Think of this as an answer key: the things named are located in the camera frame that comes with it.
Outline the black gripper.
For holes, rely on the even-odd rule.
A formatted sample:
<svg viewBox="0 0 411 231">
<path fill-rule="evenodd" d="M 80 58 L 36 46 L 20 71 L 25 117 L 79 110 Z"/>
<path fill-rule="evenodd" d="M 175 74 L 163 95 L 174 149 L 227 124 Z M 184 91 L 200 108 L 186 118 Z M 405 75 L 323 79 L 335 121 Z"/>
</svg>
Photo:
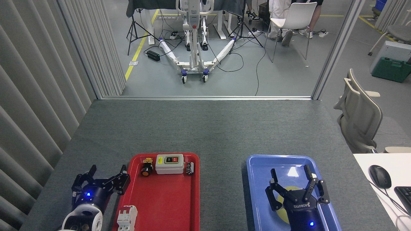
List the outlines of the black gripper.
<svg viewBox="0 0 411 231">
<path fill-rule="evenodd" d="M 112 193 L 124 195 L 130 182 L 131 177 L 127 172 L 125 164 L 122 165 L 119 174 L 109 179 L 96 179 L 93 176 L 97 171 L 95 164 L 84 174 L 78 174 L 71 187 L 76 195 L 72 198 L 72 210 L 81 204 L 93 204 L 101 211 L 105 211 Z"/>
<path fill-rule="evenodd" d="M 291 231 L 321 231 L 322 219 L 317 204 L 329 204 L 330 196 L 326 182 L 312 176 L 308 164 L 304 165 L 308 184 L 304 190 L 286 190 L 278 183 L 276 171 L 271 169 L 271 180 L 265 192 L 272 211 L 277 211 L 282 207 L 282 203 L 276 200 L 273 191 L 279 193 L 284 198 L 284 208 L 289 219 Z M 314 187 L 317 186 L 319 198 L 312 196 Z"/>
</svg>

